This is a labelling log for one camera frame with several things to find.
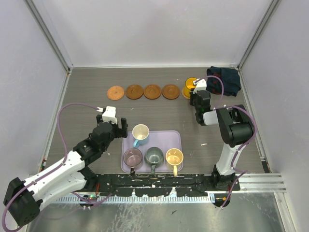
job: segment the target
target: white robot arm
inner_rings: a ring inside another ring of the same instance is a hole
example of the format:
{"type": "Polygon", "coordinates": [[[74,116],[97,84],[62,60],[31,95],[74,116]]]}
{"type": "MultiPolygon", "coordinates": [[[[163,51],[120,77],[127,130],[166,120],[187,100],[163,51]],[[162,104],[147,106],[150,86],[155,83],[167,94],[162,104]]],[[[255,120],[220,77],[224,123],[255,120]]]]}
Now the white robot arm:
{"type": "Polygon", "coordinates": [[[211,95],[205,80],[196,80],[190,91],[190,105],[195,107],[196,120],[202,126],[219,125],[224,145],[212,172],[213,184],[225,188],[235,177],[234,167],[242,150],[254,134],[254,125],[243,105],[211,110],[211,95]]]}
{"type": "Polygon", "coordinates": [[[127,137],[126,119],[118,127],[116,108],[98,108],[97,126],[88,138],[79,142],[72,151],[44,171],[21,181],[18,177],[9,183],[4,205],[9,202],[8,211],[19,226],[24,226],[51,202],[70,192],[92,190],[98,182],[97,176],[88,165],[101,157],[115,138],[127,137]]]}

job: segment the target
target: tray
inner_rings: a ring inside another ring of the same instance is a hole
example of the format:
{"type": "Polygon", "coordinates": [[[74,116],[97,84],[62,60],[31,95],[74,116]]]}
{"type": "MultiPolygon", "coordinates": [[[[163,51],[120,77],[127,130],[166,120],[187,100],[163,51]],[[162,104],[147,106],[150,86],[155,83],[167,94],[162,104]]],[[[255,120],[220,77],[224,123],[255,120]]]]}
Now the tray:
{"type": "MultiPolygon", "coordinates": [[[[121,169],[125,173],[129,173],[131,168],[128,167],[124,163],[124,153],[128,149],[133,148],[134,141],[135,139],[132,135],[132,132],[128,132],[127,138],[122,139],[121,169]]],[[[164,155],[164,163],[160,167],[155,169],[155,173],[166,173],[166,172],[172,173],[173,170],[169,169],[165,165],[166,163],[165,154],[171,148],[177,148],[179,150],[182,150],[182,142],[180,139],[180,134],[175,130],[173,131],[172,130],[161,130],[161,131],[158,130],[158,131],[149,132],[149,142],[145,145],[140,145],[138,147],[138,150],[140,150],[143,155],[143,165],[138,170],[135,170],[135,173],[150,173],[151,172],[151,167],[145,163],[144,157],[145,157],[147,150],[153,146],[159,147],[162,150],[163,155],[164,155]]],[[[181,166],[178,167],[178,171],[180,171],[182,168],[183,168],[183,162],[181,166]]]]}

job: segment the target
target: blue mug handle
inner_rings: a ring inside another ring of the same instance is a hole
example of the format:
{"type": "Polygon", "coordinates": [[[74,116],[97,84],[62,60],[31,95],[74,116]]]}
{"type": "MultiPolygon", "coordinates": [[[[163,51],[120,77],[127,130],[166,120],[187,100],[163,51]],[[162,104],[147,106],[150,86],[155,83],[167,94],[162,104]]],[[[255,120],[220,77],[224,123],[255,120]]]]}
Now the blue mug handle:
{"type": "Polygon", "coordinates": [[[138,141],[138,140],[135,140],[133,146],[134,146],[135,148],[138,148],[138,147],[140,146],[139,141],[138,141]]]}

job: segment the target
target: wood grain surface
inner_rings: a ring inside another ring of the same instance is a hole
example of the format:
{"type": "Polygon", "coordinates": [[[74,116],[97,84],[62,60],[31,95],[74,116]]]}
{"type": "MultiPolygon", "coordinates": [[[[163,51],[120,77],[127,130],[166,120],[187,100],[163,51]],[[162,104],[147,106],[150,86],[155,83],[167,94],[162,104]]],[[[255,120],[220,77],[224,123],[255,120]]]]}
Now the wood grain surface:
{"type": "MultiPolygon", "coordinates": [[[[115,85],[126,89],[129,85],[139,84],[146,87],[156,84],[163,88],[175,84],[180,90],[188,77],[205,76],[206,68],[75,68],[69,80],[64,104],[84,102],[98,107],[115,106],[117,117],[125,117],[131,131],[137,124],[145,124],[151,131],[175,130],[181,135],[184,154],[184,166],[181,173],[211,173],[214,164],[219,160],[223,148],[219,127],[201,126],[195,119],[195,110],[189,106],[189,100],[180,95],[175,100],[165,99],[162,95],[156,100],[142,96],[130,100],[126,96],[118,101],[107,97],[107,90],[115,85]]],[[[219,100],[219,95],[211,95],[211,105],[219,100]]],[[[223,97],[222,104],[244,104],[240,91],[237,97],[223,97]]],[[[97,112],[83,106],[71,106],[61,115],[61,128],[72,149],[85,139],[96,126],[97,112]]],[[[95,173],[122,173],[121,170],[122,139],[115,139],[108,152],[89,167],[95,173]]],[[[51,144],[47,167],[64,155],[63,144],[58,131],[55,131],[51,144]]],[[[263,173],[260,156],[254,142],[242,152],[237,168],[251,173],[263,173]]]]}

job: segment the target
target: yellow mug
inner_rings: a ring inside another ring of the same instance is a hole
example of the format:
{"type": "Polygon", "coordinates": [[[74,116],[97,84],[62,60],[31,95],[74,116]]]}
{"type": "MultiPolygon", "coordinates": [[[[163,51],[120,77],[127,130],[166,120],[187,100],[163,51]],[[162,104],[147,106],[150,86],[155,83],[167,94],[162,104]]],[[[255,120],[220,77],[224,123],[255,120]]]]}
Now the yellow mug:
{"type": "Polygon", "coordinates": [[[174,176],[177,176],[177,169],[183,162],[183,153],[177,148],[172,148],[165,155],[166,165],[173,170],[174,176]]]}
{"type": "Polygon", "coordinates": [[[183,93],[185,96],[190,97],[190,90],[195,88],[196,86],[193,84],[197,79],[195,77],[190,77],[185,81],[185,85],[183,88],[183,93]]]}

